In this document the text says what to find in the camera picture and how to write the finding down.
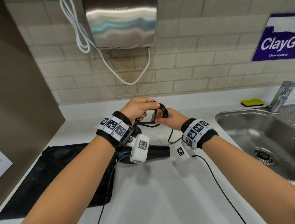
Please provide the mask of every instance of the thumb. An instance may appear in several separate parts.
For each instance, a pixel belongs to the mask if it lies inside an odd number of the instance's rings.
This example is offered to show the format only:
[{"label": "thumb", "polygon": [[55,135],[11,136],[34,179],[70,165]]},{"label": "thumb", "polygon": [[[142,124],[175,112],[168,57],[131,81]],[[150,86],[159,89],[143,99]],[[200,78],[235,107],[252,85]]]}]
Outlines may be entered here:
[{"label": "thumb", "polygon": [[155,122],[157,123],[157,124],[167,124],[167,120],[168,120],[169,118],[158,118],[158,119],[156,119],[155,120]]},{"label": "thumb", "polygon": [[160,104],[157,102],[149,102],[149,103],[140,103],[140,106],[143,111],[147,110],[155,110],[160,107]]}]

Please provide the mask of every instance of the hand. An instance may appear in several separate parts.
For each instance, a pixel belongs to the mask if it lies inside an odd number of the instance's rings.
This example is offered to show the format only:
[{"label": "hand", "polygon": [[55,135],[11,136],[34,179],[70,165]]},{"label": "hand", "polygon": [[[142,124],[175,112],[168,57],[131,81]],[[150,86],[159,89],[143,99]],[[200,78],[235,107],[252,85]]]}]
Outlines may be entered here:
[{"label": "hand", "polygon": [[133,126],[136,118],[142,121],[147,116],[145,111],[155,110],[159,107],[160,104],[156,100],[149,98],[132,98],[120,112],[130,119]]},{"label": "hand", "polygon": [[162,118],[163,117],[163,112],[158,109],[157,110],[157,117],[155,122],[157,124],[164,124],[167,125],[169,128],[172,128],[174,130],[181,131],[181,127],[184,122],[188,120],[186,116],[183,116],[181,113],[177,112],[176,110],[172,108],[167,108],[168,110],[168,118]]}]

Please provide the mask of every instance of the brick wall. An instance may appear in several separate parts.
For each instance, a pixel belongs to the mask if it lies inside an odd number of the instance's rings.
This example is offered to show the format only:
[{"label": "brick wall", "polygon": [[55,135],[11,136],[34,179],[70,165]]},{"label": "brick wall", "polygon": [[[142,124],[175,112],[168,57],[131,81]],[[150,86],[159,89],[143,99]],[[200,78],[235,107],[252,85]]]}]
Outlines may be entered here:
[{"label": "brick wall", "polygon": [[[158,0],[151,64],[133,86],[120,82],[95,49],[80,52],[58,1],[6,0],[24,40],[60,105],[279,85],[295,81],[295,60],[250,62],[270,13],[295,12],[294,0]],[[85,22],[81,1],[75,5]],[[146,48],[104,51],[133,82]]]}]

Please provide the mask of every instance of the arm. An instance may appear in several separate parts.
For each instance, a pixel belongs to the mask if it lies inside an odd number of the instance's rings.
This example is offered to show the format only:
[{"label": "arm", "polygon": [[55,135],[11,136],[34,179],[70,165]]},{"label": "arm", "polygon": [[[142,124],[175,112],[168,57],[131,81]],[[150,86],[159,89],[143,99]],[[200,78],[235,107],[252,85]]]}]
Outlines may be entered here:
[{"label": "arm", "polygon": [[[180,131],[188,118],[171,108],[168,112],[168,118],[155,122]],[[295,222],[295,186],[289,181],[219,136],[204,142],[202,149],[268,224]]]},{"label": "arm", "polygon": [[[138,117],[143,120],[146,110],[159,106],[148,98],[134,98],[121,113],[134,124]],[[77,223],[89,205],[114,152],[115,148],[105,138],[96,136],[51,182],[22,223]]]}]

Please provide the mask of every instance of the blue poster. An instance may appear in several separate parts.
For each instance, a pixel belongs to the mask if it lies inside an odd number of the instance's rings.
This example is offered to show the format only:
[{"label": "blue poster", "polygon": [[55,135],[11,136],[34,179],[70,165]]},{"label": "blue poster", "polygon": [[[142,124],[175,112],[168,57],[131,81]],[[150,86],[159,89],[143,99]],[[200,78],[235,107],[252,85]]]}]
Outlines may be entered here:
[{"label": "blue poster", "polygon": [[295,58],[295,13],[272,14],[252,61]]}]

